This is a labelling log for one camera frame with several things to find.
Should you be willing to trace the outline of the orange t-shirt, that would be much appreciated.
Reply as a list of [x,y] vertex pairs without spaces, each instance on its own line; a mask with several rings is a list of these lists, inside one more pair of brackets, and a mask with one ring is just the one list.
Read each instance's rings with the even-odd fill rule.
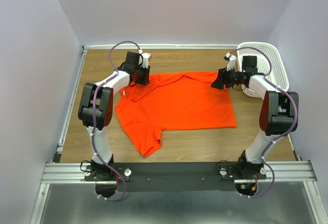
[[116,115],[136,150],[155,153],[164,130],[235,128],[228,89],[211,86],[216,77],[213,71],[152,74],[148,85],[123,88]]

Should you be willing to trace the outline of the white perforated basket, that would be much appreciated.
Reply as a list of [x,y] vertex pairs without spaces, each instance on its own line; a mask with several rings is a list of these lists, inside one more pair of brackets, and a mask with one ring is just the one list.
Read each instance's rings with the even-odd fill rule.
[[268,43],[262,43],[262,42],[244,42],[238,45],[239,48],[243,48],[241,50],[237,51],[237,66],[238,71],[242,71],[242,61],[244,56],[256,56],[257,57],[257,69],[258,72],[267,74],[270,70],[270,64],[266,57],[254,50],[250,49],[256,48],[263,52],[270,60],[270,63],[272,65],[270,75],[267,77],[270,82],[274,83],[278,87],[284,89],[287,91],[289,89],[289,80],[285,71],[285,67],[282,61],[282,58],[280,56],[280,53],[278,49]]

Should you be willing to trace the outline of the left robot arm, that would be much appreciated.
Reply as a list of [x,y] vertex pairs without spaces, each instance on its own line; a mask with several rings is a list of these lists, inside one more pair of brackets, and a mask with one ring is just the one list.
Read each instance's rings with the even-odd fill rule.
[[131,83],[149,83],[151,58],[151,53],[129,51],[125,61],[109,77],[95,84],[84,85],[78,119],[89,133],[93,151],[91,165],[85,170],[87,177],[111,180],[117,176],[116,170],[111,166],[113,153],[108,140],[108,125],[113,116],[113,97]]

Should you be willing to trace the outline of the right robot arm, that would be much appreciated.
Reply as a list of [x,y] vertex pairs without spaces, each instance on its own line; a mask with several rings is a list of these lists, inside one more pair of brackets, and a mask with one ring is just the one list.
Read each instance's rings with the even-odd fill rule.
[[277,142],[297,128],[298,94],[287,92],[270,82],[257,68],[256,56],[245,56],[242,71],[236,71],[233,64],[237,57],[227,53],[225,68],[218,70],[212,88],[222,90],[234,85],[244,85],[262,98],[259,115],[260,130],[253,143],[238,158],[231,172],[239,178],[249,178],[260,173],[267,155]]

